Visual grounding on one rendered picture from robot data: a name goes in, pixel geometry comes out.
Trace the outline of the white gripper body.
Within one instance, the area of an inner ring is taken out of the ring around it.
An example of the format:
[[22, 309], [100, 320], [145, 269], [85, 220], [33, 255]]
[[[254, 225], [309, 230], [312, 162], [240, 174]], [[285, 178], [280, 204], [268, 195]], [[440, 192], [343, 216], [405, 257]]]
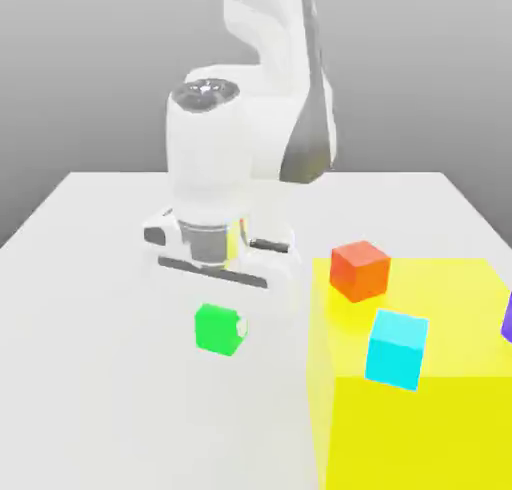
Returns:
[[294, 267], [277, 256], [248, 256], [225, 267], [207, 267], [159, 255], [155, 268], [168, 295], [183, 303], [210, 299], [220, 303], [243, 299], [293, 303], [299, 297]]

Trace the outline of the small green cube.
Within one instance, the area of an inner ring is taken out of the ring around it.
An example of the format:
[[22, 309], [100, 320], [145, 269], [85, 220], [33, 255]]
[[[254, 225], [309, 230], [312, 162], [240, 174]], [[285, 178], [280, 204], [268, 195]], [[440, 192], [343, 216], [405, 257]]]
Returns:
[[234, 309], [208, 303], [201, 305], [194, 316], [196, 346], [232, 356], [245, 339], [237, 335], [236, 322], [239, 317]]

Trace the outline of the small red cube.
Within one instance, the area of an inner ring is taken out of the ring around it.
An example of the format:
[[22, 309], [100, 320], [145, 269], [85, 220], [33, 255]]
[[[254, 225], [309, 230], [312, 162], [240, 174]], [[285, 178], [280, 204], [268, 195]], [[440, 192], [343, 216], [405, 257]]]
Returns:
[[391, 258], [368, 241], [331, 251], [329, 282], [350, 302], [358, 303], [387, 291]]

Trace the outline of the small cyan cube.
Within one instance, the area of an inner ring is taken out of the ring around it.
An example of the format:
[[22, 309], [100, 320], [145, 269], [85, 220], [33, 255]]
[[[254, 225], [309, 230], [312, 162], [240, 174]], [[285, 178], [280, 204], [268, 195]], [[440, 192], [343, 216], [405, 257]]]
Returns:
[[429, 320], [379, 309], [369, 335], [364, 377], [416, 391]]

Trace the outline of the small purple cube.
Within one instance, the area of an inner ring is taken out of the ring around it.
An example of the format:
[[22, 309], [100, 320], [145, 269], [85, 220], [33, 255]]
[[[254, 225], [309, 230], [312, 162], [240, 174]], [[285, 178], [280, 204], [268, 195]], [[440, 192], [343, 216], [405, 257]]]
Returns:
[[500, 333], [505, 340], [512, 344], [512, 292], [507, 302]]

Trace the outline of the large yellow box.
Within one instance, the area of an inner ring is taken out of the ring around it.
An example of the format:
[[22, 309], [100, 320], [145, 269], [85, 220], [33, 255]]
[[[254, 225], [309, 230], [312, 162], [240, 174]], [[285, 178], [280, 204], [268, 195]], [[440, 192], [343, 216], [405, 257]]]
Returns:
[[[512, 490], [508, 285], [485, 260], [392, 262], [384, 295], [348, 301], [312, 267], [306, 381], [319, 490]], [[366, 379], [378, 311], [429, 323], [416, 390]]]

